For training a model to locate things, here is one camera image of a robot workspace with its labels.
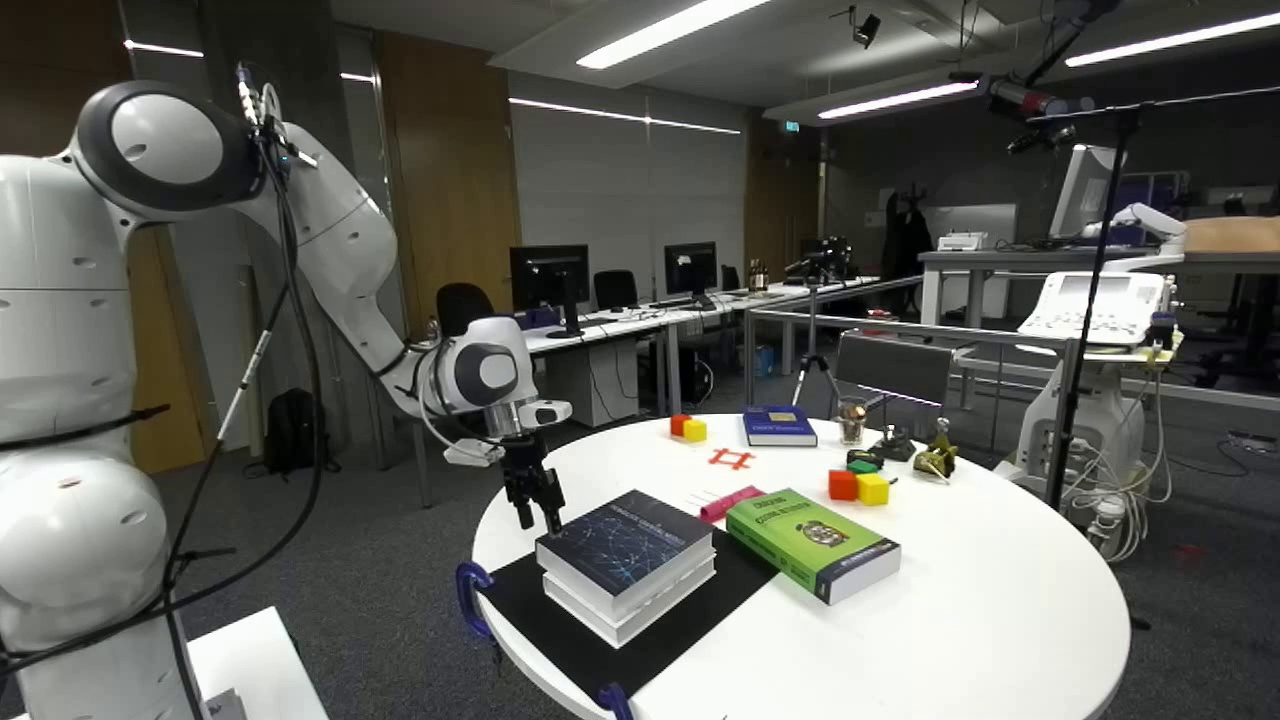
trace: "fluorescent light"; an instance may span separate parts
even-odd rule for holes
[[[129,39],[129,34],[124,34],[124,47],[129,47],[129,53],[151,53],[151,54],[190,54],[190,58],[203,58],[203,53],[196,53],[196,47],[175,47],[175,44],[142,44],[142,39]]]
[[[684,11],[676,11],[676,16],[645,25],[631,34],[620,34],[620,39],[581,54],[578,63],[602,72],[602,67],[624,63],[631,54],[645,54],[652,47],[676,44],[680,34],[711,28],[711,25],[719,25],[728,16],[741,16],[741,11],[756,6],[756,2],[764,2],[764,0],[701,0],[701,2],[684,6]]]
[[[349,83],[384,83],[379,74],[366,74],[366,72],[339,72],[339,79],[349,79]]]
[[[612,122],[652,122],[652,128],[706,131],[706,135],[743,135],[741,128],[719,128],[719,122],[689,122],[689,121],[668,121],[668,116],[603,113],[603,106],[554,104],[554,100],[534,100],[534,97],[507,97],[507,104],[512,106],[564,113],[564,116],[595,116],[595,121],[612,121]]]
[[[1183,44],[1210,44],[1210,39],[1225,39],[1225,34],[1263,32],[1263,28],[1276,28],[1276,25],[1280,25],[1280,11],[1268,11],[1268,16],[1232,19],[1232,25],[1210,25],[1210,28],[1193,28],[1193,32],[1153,34],[1153,39],[1139,39],[1139,44],[1117,44],[1117,47],[1105,47],[1105,53],[1081,53],[1081,54],[1069,54],[1065,63],[1069,67],[1112,63],[1112,58],[1126,58],[1126,54],[1150,54],[1150,53],[1170,53],[1170,47],[1183,47]]]
[[[877,100],[859,100],[859,104],[823,106],[815,116],[820,121],[871,116],[871,113],[890,113],[890,106],[903,106],[903,104],[959,97],[959,92],[974,92],[974,89],[978,83],[932,83],[932,89],[918,89],[918,92],[901,92],[901,97],[877,97]]]

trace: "book cover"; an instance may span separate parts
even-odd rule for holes
[[[588,632],[595,632],[608,648],[624,648],[631,642],[648,624],[656,624],[659,616],[668,616],[684,595],[693,595],[698,589],[706,589],[718,577],[718,560],[708,555],[708,563],[689,569],[684,577],[676,577],[668,589],[659,589],[656,595],[648,595],[631,616],[612,619],[602,616],[588,600],[573,595],[573,589],[564,589],[554,570],[543,570],[543,591],[573,616],[581,619]]]
[[[718,555],[711,528],[645,490],[624,490],[537,541],[537,563],[612,619],[706,555]]]
[[[743,409],[752,446],[815,446],[815,432],[798,409]]]
[[[785,486],[728,512],[728,536],[835,603],[901,569],[901,545]]]

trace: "green book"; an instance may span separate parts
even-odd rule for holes
[[[785,486],[728,512],[728,536],[764,555],[823,603],[891,577],[901,545]]]

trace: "round white table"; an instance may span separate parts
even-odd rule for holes
[[[698,516],[743,485],[798,486],[901,541],[903,569],[820,603],[790,577],[769,581],[701,642],[631,695],[641,720],[1081,720],[1101,717],[1128,659],[1128,603],[1091,545],[1024,486],[959,461],[944,485],[890,462],[890,508],[827,499],[845,462],[842,428],[815,419],[820,446],[750,446],[741,416],[706,416],[708,439],[680,445],[668,419],[583,437],[549,454],[564,519],[645,486]],[[711,462],[752,451],[750,466]],[[490,570],[534,551],[505,490],[478,528]],[[507,659],[578,717],[602,710],[479,591]]]

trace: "dark blue book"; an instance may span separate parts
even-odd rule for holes
[[[624,490],[537,541],[537,563],[595,616],[624,624],[680,577],[718,563],[711,528],[698,516]]]
[[[743,409],[752,446],[815,446],[815,432],[798,409]]]

